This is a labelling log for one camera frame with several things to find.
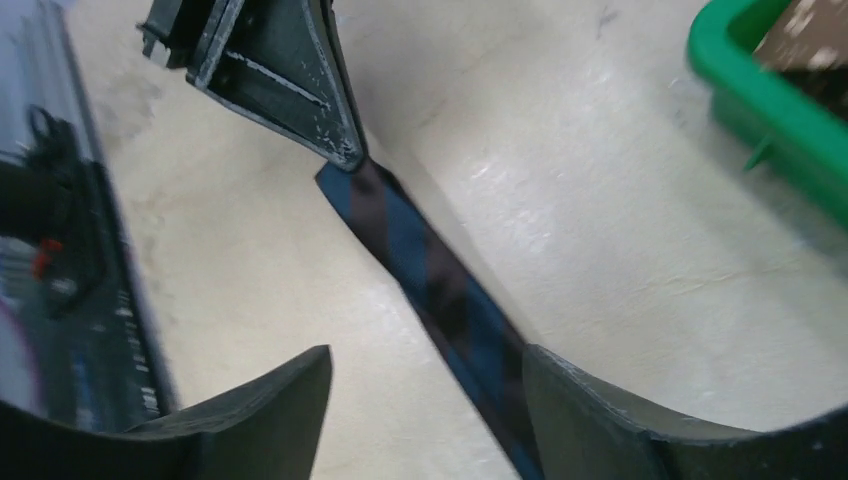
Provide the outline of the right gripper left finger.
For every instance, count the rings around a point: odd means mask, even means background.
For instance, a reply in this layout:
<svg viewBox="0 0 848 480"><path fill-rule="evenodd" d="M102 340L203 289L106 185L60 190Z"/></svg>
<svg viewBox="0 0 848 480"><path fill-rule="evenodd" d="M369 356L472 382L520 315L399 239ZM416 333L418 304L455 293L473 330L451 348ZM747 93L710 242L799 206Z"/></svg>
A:
<svg viewBox="0 0 848 480"><path fill-rule="evenodd" d="M327 345L192 407L121 433L4 404L4 479L308 479L332 381Z"/></svg>

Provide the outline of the dark navy striped tie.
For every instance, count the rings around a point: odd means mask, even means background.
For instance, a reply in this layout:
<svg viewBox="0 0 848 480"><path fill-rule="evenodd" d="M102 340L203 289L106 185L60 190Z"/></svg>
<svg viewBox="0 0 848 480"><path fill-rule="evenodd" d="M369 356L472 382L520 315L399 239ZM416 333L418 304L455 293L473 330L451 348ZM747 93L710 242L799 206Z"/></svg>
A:
<svg viewBox="0 0 848 480"><path fill-rule="evenodd" d="M523 385L522 335L390 171L371 159L354 172L326 164L316 182L397 281L517 473L543 478Z"/></svg>

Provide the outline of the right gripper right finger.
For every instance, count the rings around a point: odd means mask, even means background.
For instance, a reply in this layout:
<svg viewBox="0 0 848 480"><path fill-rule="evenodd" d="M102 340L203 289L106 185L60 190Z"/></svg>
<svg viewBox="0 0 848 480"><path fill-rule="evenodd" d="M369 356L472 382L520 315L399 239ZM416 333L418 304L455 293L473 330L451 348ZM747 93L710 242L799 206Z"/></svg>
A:
<svg viewBox="0 0 848 480"><path fill-rule="evenodd" d="M661 406L539 345L524 385L548 479L844 479L847 409L755 432Z"/></svg>

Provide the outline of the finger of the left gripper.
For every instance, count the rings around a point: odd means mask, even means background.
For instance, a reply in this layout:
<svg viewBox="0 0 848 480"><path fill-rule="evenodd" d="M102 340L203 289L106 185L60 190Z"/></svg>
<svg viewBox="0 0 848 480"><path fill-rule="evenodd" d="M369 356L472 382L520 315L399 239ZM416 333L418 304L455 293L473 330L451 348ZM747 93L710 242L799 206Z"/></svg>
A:
<svg viewBox="0 0 848 480"><path fill-rule="evenodd" d="M225 108L354 171L368 155L332 4L155 0L145 57Z"/></svg>

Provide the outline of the bright green plastic tray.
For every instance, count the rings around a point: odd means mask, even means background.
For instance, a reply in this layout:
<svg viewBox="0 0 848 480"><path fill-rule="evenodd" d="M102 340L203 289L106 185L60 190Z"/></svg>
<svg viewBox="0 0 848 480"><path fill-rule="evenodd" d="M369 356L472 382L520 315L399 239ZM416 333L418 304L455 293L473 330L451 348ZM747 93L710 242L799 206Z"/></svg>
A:
<svg viewBox="0 0 848 480"><path fill-rule="evenodd" d="M752 52L787 8L785 1L710 1L694 18L688 63L713 91L714 119L753 147L747 166L764 161L847 224L847 124Z"/></svg>

